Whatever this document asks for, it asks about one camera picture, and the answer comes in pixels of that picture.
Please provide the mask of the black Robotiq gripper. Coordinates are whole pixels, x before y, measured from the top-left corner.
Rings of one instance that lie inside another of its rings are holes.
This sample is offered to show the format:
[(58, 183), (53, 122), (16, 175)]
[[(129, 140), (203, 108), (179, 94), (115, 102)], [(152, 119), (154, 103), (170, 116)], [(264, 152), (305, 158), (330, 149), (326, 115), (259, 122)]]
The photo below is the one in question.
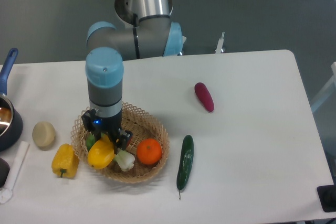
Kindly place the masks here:
[(132, 132), (121, 128), (122, 111), (114, 116), (103, 118), (98, 116), (94, 109), (87, 110), (81, 116), (85, 129), (90, 132), (91, 138), (95, 141), (107, 135), (111, 142), (116, 143), (115, 147), (126, 150), (132, 139)]

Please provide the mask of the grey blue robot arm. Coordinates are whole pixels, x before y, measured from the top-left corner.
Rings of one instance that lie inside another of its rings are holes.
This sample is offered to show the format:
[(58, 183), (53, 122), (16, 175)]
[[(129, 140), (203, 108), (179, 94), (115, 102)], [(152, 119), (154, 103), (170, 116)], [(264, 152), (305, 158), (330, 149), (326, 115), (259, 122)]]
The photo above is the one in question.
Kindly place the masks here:
[(176, 56), (183, 48), (178, 23), (171, 21), (169, 0), (123, 0), (130, 27), (118, 30), (109, 22), (88, 30), (86, 77), (90, 109), (82, 116), (96, 139), (106, 134), (117, 149), (126, 149), (132, 134), (121, 127), (123, 62)]

